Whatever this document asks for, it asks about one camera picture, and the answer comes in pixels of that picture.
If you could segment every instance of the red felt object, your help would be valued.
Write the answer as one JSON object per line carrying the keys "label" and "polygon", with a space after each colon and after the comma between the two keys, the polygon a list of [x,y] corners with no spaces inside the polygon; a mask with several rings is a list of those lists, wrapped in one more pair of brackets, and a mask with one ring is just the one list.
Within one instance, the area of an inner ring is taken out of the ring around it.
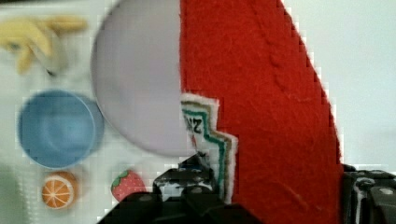
{"label": "red felt object", "polygon": [[238,138],[233,201],[266,224],[340,223],[330,104],[278,0],[181,0],[183,92],[219,99]]}

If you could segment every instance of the toy orange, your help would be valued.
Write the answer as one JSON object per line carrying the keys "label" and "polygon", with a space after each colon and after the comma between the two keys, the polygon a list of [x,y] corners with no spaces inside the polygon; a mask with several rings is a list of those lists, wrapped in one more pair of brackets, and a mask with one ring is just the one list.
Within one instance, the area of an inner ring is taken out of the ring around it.
{"label": "toy orange", "polygon": [[77,198],[78,182],[67,172],[55,172],[46,177],[42,189],[43,202],[50,208],[70,206]]}

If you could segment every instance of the green and white label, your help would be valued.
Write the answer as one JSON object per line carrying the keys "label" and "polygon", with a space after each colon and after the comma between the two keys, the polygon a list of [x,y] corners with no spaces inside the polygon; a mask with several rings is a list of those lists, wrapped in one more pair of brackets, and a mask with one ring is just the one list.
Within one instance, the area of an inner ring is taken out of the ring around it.
{"label": "green and white label", "polygon": [[219,101],[184,93],[181,105],[191,142],[202,164],[213,169],[220,198],[230,203],[237,138],[217,131]]}

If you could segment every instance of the toy strawberry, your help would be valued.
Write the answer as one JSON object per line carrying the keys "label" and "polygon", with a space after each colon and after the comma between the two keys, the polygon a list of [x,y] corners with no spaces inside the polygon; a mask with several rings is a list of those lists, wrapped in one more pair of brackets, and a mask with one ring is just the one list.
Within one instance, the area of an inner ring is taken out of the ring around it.
{"label": "toy strawberry", "polygon": [[132,193],[142,191],[146,191],[145,184],[140,176],[131,170],[122,172],[111,185],[111,193],[119,202]]}

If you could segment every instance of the blue plastic bowl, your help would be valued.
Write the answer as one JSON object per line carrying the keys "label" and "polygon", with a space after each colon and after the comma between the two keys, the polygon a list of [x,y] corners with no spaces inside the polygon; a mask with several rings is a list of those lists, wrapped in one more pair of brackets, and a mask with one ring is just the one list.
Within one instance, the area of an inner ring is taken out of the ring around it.
{"label": "blue plastic bowl", "polygon": [[97,104],[69,91],[43,91],[19,117],[18,137],[26,154],[50,169],[76,165],[97,147],[104,120]]}

